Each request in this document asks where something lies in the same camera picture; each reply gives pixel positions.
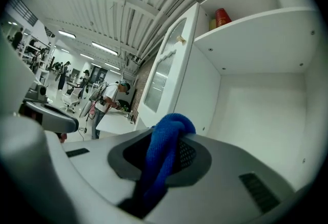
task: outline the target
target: cabinet door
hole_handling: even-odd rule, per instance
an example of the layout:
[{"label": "cabinet door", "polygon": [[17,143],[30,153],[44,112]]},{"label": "cabinet door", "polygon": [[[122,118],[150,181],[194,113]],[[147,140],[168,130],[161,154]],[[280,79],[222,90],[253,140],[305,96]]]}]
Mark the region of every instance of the cabinet door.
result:
[{"label": "cabinet door", "polygon": [[138,113],[146,127],[172,113],[186,70],[198,17],[192,6],[168,29],[143,91]]}]

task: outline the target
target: ceiling light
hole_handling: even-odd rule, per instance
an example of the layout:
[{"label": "ceiling light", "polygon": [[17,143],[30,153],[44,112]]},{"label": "ceiling light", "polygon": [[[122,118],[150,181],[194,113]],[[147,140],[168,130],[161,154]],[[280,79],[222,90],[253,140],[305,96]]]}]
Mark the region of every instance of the ceiling light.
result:
[{"label": "ceiling light", "polygon": [[80,54],[80,55],[82,55],[82,56],[84,56],[84,57],[86,57],[86,58],[89,58],[89,59],[91,59],[91,60],[94,60],[92,57],[86,56],[86,55],[84,55],[84,54]]},{"label": "ceiling light", "polygon": [[115,71],[113,71],[113,70],[110,70],[111,72],[113,72],[113,73],[115,73],[115,74],[120,74],[120,73],[117,73],[117,72],[115,72]]},{"label": "ceiling light", "polygon": [[100,49],[103,49],[103,50],[105,50],[105,51],[107,51],[107,52],[110,52],[111,54],[118,55],[118,53],[116,53],[115,51],[113,51],[113,50],[111,50],[111,49],[108,49],[108,48],[105,47],[105,46],[101,46],[101,45],[99,45],[99,44],[96,44],[95,42],[92,42],[92,45],[95,46],[95,47],[98,47],[98,48],[100,48]]},{"label": "ceiling light", "polygon": [[118,68],[118,67],[116,67],[116,66],[113,66],[113,65],[110,65],[110,64],[107,64],[107,63],[105,63],[105,65],[108,65],[108,66],[110,66],[110,67],[112,67],[112,68],[115,68],[115,69],[117,69],[117,70],[120,70],[120,68]]},{"label": "ceiling light", "polygon": [[99,65],[96,65],[96,64],[94,64],[94,63],[91,63],[92,65],[94,65],[94,66],[97,66],[97,67],[100,67],[101,68],[101,66],[99,66]]},{"label": "ceiling light", "polygon": [[64,32],[64,31],[58,31],[60,34],[62,34],[62,35],[65,35],[65,36],[68,36],[68,37],[70,37],[70,38],[73,38],[73,39],[75,39],[76,38],[76,36],[74,35],[74,34],[71,34],[71,33],[67,33],[67,32]]}]

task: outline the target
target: brick wall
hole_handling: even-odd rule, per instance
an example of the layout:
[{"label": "brick wall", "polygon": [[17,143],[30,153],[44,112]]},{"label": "brick wall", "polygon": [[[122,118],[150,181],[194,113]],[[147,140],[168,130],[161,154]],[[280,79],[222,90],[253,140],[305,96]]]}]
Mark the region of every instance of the brick wall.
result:
[{"label": "brick wall", "polygon": [[139,75],[138,81],[136,84],[135,95],[132,101],[132,110],[133,110],[133,119],[136,122],[138,117],[138,106],[141,100],[142,93],[144,92],[144,88],[150,73],[150,70],[153,67],[156,55],[154,55],[147,63],[145,63],[137,73]]}]

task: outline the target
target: blue towel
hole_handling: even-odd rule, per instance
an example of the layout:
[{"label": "blue towel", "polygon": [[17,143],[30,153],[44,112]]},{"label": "blue towel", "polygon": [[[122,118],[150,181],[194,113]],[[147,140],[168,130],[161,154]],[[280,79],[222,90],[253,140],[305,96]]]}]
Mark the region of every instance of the blue towel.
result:
[{"label": "blue towel", "polygon": [[155,126],[140,178],[146,208],[153,208],[166,193],[165,181],[172,172],[178,137],[182,133],[195,134],[196,130],[181,114],[168,114]]}]

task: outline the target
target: jeans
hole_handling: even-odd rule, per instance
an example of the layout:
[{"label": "jeans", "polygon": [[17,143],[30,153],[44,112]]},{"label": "jeans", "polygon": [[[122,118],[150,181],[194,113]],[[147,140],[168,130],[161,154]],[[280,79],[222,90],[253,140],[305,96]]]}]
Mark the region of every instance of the jeans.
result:
[{"label": "jeans", "polygon": [[95,108],[96,113],[93,119],[93,125],[92,125],[92,134],[91,137],[92,139],[99,139],[99,134],[100,131],[96,130],[96,127],[98,126],[99,122],[102,120],[102,118],[104,117],[105,113],[101,112],[99,109]]},{"label": "jeans", "polygon": [[65,80],[66,80],[66,75],[65,74],[61,74],[60,78],[59,78],[59,83],[58,83],[58,89],[62,90],[65,84]]},{"label": "jeans", "polygon": [[86,85],[84,85],[84,86],[82,87],[81,92],[78,94],[78,97],[79,97],[80,99],[82,99],[82,97],[83,97],[83,92],[84,92],[85,87],[86,87]]}]

